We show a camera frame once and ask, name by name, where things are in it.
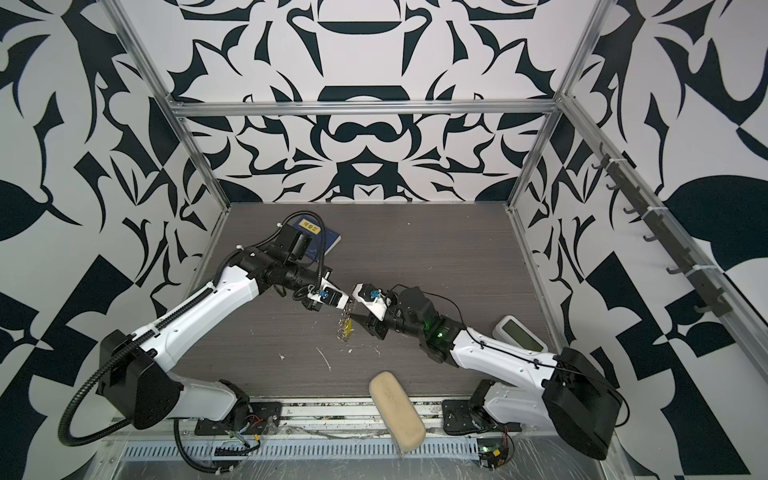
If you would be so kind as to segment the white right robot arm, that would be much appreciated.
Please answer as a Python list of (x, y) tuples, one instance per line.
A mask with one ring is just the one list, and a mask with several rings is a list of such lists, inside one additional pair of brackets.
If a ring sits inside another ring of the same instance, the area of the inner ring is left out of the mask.
[(355, 319), (371, 335), (390, 331), (418, 339), (437, 362), (492, 377), (474, 396), (483, 417), (498, 425), (553, 428), (581, 454), (604, 460), (626, 401), (580, 352), (536, 352), (485, 336), (439, 313), (418, 287), (400, 292), (370, 283), (355, 286), (353, 299), (369, 312)]

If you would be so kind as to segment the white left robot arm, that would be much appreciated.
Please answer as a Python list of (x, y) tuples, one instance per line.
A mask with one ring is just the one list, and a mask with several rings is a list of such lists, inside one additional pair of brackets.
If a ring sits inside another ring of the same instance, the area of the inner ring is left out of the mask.
[(102, 341), (97, 381), (106, 398), (138, 430), (165, 419), (198, 418), (239, 430), (247, 395), (234, 384), (179, 376), (174, 367), (214, 327), (271, 287), (291, 290), (306, 309), (343, 310), (349, 296), (321, 269), (273, 258), (257, 248), (232, 252), (214, 278), (179, 306), (131, 334), (115, 331)]

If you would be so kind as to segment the blue book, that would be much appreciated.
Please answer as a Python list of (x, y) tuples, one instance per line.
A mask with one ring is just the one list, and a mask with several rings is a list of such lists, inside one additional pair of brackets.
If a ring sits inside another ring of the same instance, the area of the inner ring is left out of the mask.
[(342, 236), (334, 230), (327, 227), (321, 227), (313, 217), (308, 215), (300, 216), (294, 226), (302, 233), (311, 238), (311, 242), (305, 251), (305, 256), (311, 261), (319, 259), (319, 250), (322, 240), (325, 240), (324, 251), (328, 254), (341, 241)]

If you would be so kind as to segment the beige glasses case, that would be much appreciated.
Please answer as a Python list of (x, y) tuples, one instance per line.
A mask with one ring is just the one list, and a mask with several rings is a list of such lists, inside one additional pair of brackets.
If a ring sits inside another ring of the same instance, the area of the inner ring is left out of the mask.
[(426, 427), (396, 377), (389, 371), (379, 373), (369, 382), (369, 393), (398, 449), (417, 449), (426, 438)]

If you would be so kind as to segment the white digital clock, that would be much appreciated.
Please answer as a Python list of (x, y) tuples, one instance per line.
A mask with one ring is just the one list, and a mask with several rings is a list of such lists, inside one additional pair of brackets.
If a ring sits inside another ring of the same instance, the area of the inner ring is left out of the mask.
[(500, 342), (539, 353), (547, 353), (548, 346), (513, 315), (504, 316), (494, 327), (492, 337)]

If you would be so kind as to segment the small circuit board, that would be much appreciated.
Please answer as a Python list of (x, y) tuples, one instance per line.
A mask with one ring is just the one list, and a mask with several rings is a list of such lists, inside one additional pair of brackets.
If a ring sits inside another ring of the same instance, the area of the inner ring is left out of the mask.
[(478, 465), (489, 470), (505, 465), (515, 452), (513, 440), (508, 435), (479, 438), (477, 445)]

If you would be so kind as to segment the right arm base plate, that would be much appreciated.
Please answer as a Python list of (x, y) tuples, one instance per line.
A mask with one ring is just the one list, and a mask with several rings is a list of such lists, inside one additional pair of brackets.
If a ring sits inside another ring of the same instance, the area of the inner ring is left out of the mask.
[(496, 422), (470, 400), (445, 399), (441, 402), (442, 429), (450, 436), (495, 431)]

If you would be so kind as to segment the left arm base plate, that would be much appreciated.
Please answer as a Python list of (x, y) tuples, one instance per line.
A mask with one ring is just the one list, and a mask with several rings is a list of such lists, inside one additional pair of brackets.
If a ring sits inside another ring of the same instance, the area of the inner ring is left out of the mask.
[(233, 413), (224, 420), (199, 420), (195, 426), (196, 436), (260, 435), (280, 425), (283, 404), (279, 401), (250, 402), (248, 406), (237, 404)]

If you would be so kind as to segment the grey wall hook rack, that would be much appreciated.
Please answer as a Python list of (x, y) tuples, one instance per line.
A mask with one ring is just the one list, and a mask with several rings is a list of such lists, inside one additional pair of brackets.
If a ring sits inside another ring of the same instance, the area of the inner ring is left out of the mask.
[(624, 212), (642, 221), (650, 231), (643, 240), (661, 245), (673, 262), (667, 273), (684, 276), (703, 301), (694, 310), (717, 317), (731, 313), (733, 306), (726, 298), (723, 282), (717, 278), (719, 268), (697, 250), (669, 208), (649, 190), (627, 159), (610, 155), (604, 143), (599, 144), (599, 152), (601, 159), (596, 167), (612, 180), (608, 189), (621, 192), (630, 204)]

